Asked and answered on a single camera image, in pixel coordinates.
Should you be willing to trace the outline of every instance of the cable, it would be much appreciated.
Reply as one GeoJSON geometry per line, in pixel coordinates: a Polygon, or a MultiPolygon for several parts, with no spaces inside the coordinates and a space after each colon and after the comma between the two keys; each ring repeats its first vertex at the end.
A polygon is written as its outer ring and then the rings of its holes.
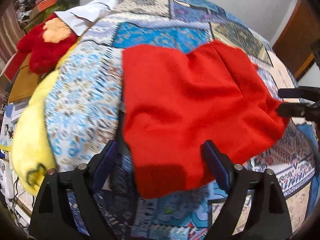
{"type": "Polygon", "coordinates": [[[16,220],[18,220],[18,217],[17,217],[16,209],[14,207],[14,202],[15,202],[16,197],[18,196],[18,193],[19,193],[18,192],[18,181],[19,181],[19,177],[17,177],[17,179],[15,180],[15,182],[13,184],[13,199],[12,199],[12,206],[11,206],[11,209],[10,209],[11,213],[13,213],[14,216],[16,217],[16,220]]]}
{"type": "Polygon", "coordinates": [[[23,226],[21,223],[18,223],[18,227],[23,232],[23,234],[25,234],[26,236],[29,235],[29,229],[27,227],[23,226]]]}

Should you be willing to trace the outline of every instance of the wooden furniture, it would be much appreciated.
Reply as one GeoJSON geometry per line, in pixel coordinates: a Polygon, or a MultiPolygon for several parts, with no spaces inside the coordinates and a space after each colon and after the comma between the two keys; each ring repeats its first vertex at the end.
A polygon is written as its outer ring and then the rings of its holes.
{"type": "Polygon", "coordinates": [[[320,20],[305,0],[299,0],[273,50],[295,78],[313,64],[311,43],[320,38],[320,20]]]}

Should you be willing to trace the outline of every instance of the red plush toy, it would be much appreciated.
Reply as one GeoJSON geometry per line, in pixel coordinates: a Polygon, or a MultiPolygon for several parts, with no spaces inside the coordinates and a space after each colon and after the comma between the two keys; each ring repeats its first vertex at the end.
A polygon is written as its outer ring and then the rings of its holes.
{"type": "Polygon", "coordinates": [[[17,44],[18,51],[31,53],[29,68],[36,74],[49,72],[76,43],[78,36],[55,13],[35,26],[17,44]]]}

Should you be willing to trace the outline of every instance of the patterned bedspread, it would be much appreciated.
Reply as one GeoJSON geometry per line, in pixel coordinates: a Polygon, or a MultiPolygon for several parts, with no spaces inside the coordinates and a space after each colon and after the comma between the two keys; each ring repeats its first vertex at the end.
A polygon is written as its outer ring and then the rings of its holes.
{"type": "MultiPolygon", "coordinates": [[[[206,0],[119,0],[111,14],[83,35],[60,68],[60,76],[47,97],[48,138],[60,171],[89,162],[109,139],[115,138],[123,49],[151,44],[188,53],[213,39],[243,49],[258,65],[257,72],[274,98],[281,100],[278,88],[296,86],[268,41],[216,4],[206,0]]],[[[295,123],[289,123],[282,139],[271,149],[245,164],[255,171],[275,171],[293,230],[312,211],[319,189],[314,128],[308,123],[295,123]]],[[[119,239],[202,239],[226,198],[213,181],[195,190],[142,199],[132,176],[127,152],[112,171],[112,191],[95,194],[102,214],[119,239]]],[[[73,193],[68,196],[79,231],[88,234],[73,193]]],[[[249,193],[235,233],[243,230],[250,206],[249,193]]]]}

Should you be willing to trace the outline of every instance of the red blanket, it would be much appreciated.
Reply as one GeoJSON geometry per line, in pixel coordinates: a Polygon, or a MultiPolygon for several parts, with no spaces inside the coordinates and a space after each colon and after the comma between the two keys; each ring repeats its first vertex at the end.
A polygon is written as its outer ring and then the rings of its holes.
{"type": "Polygon", "coordinates": [[[123,52],[124,139],[144,198],[214,178],[200,145],[211,139],[234,163],[270,148],[288,119],[247,55],[219,41],[185,55],[139,45],[123,52]]]}

